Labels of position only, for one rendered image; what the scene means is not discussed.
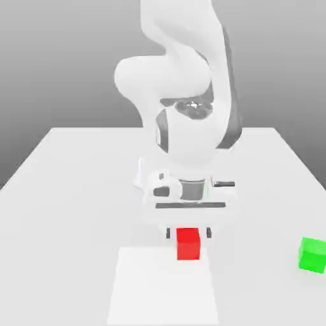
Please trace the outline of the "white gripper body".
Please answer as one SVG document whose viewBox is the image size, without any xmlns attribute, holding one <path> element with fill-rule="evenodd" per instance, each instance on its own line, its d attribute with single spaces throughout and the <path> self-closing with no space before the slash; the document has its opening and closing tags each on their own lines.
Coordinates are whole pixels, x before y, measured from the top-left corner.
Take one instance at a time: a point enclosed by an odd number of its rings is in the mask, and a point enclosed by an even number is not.
<svg viewBox="0 0 326 326">
<path fill-rule="evenodd" d="M 171 228 L 212 227 L 215 224 L 232 223 L 237 218 L 237 197 L 221 201 L 201 203 L 178 203 L 170 207 L 156 208 L 156 202 L 143 201 L 143 220 L 151 225 Z"/>
</svg>

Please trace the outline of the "small red cube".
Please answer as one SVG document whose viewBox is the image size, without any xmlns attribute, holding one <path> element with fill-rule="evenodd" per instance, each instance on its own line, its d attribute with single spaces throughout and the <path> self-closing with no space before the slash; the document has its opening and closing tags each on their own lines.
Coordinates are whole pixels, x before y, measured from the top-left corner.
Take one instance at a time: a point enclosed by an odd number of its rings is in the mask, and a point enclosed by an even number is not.
<svg viewBox="0 0 326 326">
<path fill-rule="evenodd" d="M 201 238 L 198 228 L 177 228 L 177 259 L 199 260 L 201 254 Z"/>
</svg>

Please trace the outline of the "small green cube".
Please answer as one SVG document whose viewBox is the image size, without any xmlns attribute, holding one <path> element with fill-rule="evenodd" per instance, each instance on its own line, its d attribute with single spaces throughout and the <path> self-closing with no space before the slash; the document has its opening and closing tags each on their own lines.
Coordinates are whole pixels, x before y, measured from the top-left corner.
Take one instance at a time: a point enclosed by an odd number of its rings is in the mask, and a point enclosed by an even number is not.
<svg viewBox="0 0 326 326">
<path fill-rule="evenodd" d="M 298 267 L 323 274 L 326 268 L 326 241 L 303 237 L 299 247 Z"/>
</svg>

